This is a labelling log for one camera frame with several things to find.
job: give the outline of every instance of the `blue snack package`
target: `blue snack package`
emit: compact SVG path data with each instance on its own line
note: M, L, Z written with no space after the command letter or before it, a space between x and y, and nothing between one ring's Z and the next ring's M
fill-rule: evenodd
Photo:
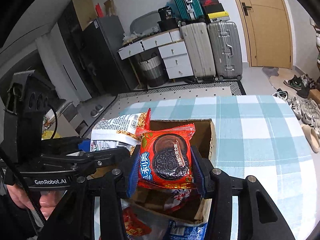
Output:
M169 227L162 240L203 240L207 223L198 227L177 226L173 220L169 221Z

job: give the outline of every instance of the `silver suitcase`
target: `silver suitcase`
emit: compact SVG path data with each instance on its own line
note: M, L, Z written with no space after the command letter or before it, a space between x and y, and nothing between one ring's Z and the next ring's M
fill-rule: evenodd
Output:
M237 26L234 22L216 22L208 25L212 51L219 80L242 78L242 55Z
M213 53L206 23L192 23L181 27L192 70L197 78L216 76Z

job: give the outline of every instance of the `human hand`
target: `human hand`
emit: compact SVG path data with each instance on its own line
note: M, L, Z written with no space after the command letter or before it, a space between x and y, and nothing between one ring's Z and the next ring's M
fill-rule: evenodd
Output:
M7 185L7 189L12 201L20 208L28 208L33 210L33 206L29 201L25 191L18 185ZM40 202L40 210L46 219L49 218L55 206L58 204L62 198L62 193L60 191L49 191L47 194L42 195Z

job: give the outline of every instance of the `white snack bag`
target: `white snack bag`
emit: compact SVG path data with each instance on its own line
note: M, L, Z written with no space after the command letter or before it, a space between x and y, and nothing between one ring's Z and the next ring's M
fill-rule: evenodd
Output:
M113 119L101 119L92 129L90 151L101 151L117 147L126 147L130 153L133 147L141 143L141 137L135 135L137 127L148 129L150 112L126 114Z

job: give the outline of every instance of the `blue plaid tablecloth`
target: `blue plaid tablecloth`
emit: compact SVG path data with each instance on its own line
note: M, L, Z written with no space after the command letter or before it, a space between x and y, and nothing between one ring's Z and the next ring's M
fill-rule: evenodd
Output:
M291 108L273 96L173 99L135 103L120 115L146 112L152 120L212 119L217 151L212 163L230 176L254 175L267 190L296 239L316 223L316 173L308 142ZM231 239L237 239L233 197Z

